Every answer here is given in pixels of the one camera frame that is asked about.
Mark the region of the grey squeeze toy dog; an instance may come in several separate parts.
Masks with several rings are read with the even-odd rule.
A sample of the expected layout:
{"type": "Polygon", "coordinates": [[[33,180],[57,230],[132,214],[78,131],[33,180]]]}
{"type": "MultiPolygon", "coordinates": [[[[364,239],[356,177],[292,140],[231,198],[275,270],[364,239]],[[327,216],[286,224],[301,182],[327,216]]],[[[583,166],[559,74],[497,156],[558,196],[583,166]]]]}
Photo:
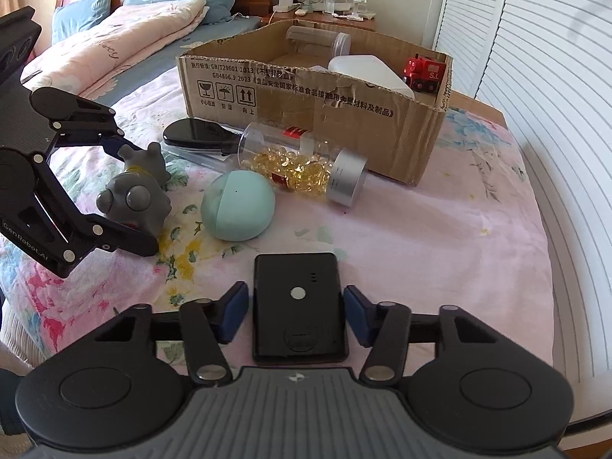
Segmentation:
{"type": "Polygon", "coordinates": [[[170,179],[161,145],[151,142],[146,149],[124,144],[118,150],[124,171],[110,179],[96,197],[96,207],[109,220],[154,237],[160,235],[171,210],[165,193],[170,179]]]}

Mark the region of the black rectangular device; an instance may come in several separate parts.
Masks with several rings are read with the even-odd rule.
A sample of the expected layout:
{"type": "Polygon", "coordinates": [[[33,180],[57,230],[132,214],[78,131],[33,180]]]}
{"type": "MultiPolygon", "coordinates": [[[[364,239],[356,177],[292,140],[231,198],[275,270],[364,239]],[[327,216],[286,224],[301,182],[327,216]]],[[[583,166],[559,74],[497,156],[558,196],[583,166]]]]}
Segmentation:
{"type": "Polygon", "coordinates": [[[252,354],[258,364],[328,364],[347,358],[335,254],[260,254],[254,260],[253,288],[252,354]]]}

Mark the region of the black glossy oval case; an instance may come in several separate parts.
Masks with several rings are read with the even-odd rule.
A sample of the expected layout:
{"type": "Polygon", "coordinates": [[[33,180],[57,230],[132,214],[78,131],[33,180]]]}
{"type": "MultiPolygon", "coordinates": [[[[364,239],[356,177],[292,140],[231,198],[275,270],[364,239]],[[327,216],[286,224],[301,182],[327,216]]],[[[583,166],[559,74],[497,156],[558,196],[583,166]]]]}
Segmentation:
{"type": "Polygon", "coordinates": [[[241,136],[221,124],[198,118],[184,118],[172,122],[163,133],[169,146],[208,150],[230,155],[238,151],[241,136]]]}

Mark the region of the clear jar of yellow capsules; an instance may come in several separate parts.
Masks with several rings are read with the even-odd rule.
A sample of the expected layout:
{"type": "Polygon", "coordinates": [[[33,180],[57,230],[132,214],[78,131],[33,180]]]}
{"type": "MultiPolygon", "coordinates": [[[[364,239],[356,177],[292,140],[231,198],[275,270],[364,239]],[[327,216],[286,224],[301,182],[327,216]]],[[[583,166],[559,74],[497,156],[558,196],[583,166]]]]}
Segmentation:
{"type": "Polygon", "coordinates": [[[367,159],[300,127],[248,124],[239,136],[239,166],[287,191],[350,207],[367,175],[367,159]]]}

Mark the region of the pink floral quilt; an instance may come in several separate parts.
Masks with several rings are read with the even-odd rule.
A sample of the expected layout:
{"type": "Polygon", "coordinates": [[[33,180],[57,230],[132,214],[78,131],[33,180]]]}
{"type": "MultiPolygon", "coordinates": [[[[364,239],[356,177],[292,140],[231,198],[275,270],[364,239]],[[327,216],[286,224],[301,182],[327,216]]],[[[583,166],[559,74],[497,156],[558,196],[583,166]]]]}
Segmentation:
{"type": "Polygon", "coordinates": [[[109,92],[115,77],[184,37],[207,15],[207,0],[124,5],[102,23],[63,39],[29,62],[21,83],[83,98],[109,92]]]}

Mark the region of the clear flat plastic box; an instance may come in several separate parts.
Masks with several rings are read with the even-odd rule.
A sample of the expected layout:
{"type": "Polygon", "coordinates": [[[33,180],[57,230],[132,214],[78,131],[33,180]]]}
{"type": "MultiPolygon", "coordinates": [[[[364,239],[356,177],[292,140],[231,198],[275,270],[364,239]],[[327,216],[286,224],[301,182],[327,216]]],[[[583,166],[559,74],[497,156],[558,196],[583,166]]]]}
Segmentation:
{"type": "MultiPolygon", "coordinates": [[[[239,134],[242,138],[241,132],[232,130],[229,127],[226,128],[231,132],[239,134]]],[[[220,152],[216,151],[169,146],[164,142],[164,140],[162,142],[162,148],[171,155],[178,156],[181,159],[185,159],[191,163],[207,167],[208,169],[212,169],[217,172],[223,173],[239,168],[238,152],[233,152],[230,155],[222,155],[220,152]]]]}

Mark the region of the mint green oval case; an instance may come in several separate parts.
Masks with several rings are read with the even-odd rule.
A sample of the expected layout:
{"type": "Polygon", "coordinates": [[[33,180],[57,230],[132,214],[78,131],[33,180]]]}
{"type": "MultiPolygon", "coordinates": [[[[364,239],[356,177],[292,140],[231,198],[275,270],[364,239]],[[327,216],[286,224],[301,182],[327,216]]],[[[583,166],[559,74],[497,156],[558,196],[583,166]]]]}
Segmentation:
{"type": "Polygon", "coordinates": [[[230,171],[204,190],[202,224],[220,241],[249,241],[268,229],[275,205],[275,192],[265,177],[248,170],[230,171]]]}

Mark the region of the floral pink table cloth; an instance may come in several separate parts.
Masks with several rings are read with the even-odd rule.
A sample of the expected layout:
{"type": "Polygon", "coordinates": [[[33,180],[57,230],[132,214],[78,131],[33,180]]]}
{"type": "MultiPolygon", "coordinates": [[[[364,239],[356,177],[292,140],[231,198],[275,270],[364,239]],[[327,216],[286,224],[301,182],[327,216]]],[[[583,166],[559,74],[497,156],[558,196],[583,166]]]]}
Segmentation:
{"type": "Polygon", "coordinates": [[[156,256],[92,252],[60,279],[1,246],[1,339],[29,365],[131,304],[158,311],[251,281],[265,253],[330,252],[341,282],[417,313],[457,304],[552,361],[554,301],[547,237],[516,139],[474,110],[447,112],[417,187],[368,175],[351,207],[279,192],[272,224],[236,243],[200,216],[215,173],[168,155],[172,210],[156,256]]]}

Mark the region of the brown cardboard box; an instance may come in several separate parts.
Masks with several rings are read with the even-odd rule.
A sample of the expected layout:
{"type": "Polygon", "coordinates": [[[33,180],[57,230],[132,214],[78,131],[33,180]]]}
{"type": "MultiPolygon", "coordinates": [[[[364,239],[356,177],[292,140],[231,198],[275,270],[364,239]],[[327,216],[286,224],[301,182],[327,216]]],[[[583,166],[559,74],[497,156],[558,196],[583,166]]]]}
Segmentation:
{"type": "Polygon", "coordinates": [[[448,109],[452,59],[401,39],[342,27],[352,55],[374,56],[402,79],[407,62],[443,64],[436,92],[412,98],[329,70],[328,51],[309,53],[286,37],[280,21],[213,39],[177,57],[187,113],[246,127],[253,121],[298,127],[363,155],[369,170],[409,186],[419,184],[448,109]]]}

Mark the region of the white power strip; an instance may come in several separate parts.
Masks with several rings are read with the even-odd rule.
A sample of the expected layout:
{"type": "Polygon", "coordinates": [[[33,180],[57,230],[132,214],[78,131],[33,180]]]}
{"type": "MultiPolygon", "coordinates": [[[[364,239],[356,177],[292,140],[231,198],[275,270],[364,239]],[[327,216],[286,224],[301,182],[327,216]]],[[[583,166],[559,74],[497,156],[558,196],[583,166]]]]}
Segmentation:
{"type": "Polygon", "coordinates": [[[278,0],[278,3],[273,6],[274,13],[290,13],[300,6],[299,0],[278,0]]]}

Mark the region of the empty clear plastic jar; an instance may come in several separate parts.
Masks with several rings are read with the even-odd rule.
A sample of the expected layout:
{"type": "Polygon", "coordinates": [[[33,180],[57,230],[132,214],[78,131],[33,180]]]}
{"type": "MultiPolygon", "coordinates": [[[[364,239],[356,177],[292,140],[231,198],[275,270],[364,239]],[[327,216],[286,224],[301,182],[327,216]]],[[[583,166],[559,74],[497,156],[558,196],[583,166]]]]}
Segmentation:
{"type": "Polygon", "coordinates": [[[322,57],[344,56],[351,51],[352,38],[345,32],[293,25],[287,29],[285,38],[306,48],[309,54],[321,52],[322,57]]]}

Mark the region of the clear spray bottle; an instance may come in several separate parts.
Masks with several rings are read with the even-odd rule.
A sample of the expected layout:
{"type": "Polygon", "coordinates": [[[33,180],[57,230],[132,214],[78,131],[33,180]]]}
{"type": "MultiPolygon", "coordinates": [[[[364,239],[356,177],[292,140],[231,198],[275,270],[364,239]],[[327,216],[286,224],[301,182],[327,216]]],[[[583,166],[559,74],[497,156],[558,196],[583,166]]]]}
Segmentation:
{"type": "Polygon", "coordinates": [[[322,2],[322,12],[333,15],[335,13],[335,0],[324,0],[322,2]]]}

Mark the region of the white plastic container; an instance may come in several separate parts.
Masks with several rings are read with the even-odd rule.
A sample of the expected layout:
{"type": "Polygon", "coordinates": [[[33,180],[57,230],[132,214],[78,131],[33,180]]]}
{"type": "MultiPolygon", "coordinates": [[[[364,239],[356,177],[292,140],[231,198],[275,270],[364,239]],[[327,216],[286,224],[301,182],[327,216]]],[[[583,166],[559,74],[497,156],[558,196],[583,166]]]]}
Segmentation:
{"type": "Polygon", "coordinates": [[[415,99],[414,91],[408,87],[388,65],[375,55],[343,55],[329,61],[328,70],[341,73],[368,84],[387,88],[415,99]]]}

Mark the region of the wooden nightstand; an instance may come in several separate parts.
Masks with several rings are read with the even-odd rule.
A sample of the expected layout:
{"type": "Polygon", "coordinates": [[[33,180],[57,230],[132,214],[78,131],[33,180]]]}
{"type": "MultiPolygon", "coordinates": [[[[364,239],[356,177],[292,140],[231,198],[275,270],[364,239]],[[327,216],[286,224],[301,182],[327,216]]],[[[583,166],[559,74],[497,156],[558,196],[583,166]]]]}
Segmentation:
{"type": "Polygon", "coordinates": [[[305,16],[296,16],[295,13],[269,13],[265,17],[261,18],[260,24],[261,26],[265,26],[275,22],[293,20],[303,20],[317,24],[354,27],[361,30],[376,32],[375,20],[354,21],[347,19],[339,19],[330,15],[326,15],[326,13],[306,13],[305,16]]]}

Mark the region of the white louvered closet door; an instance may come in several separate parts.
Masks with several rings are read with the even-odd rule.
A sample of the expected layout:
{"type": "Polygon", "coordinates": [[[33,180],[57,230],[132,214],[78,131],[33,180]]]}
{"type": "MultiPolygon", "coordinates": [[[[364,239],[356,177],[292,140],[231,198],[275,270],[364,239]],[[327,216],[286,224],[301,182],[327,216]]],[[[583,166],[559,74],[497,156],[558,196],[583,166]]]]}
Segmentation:
{"type": "Polygon", "coordinates": [[[433,45],[522,149],[549,241],[554,363],[575,423],[609,423],[611,0],[443,0],[433,45]]]}

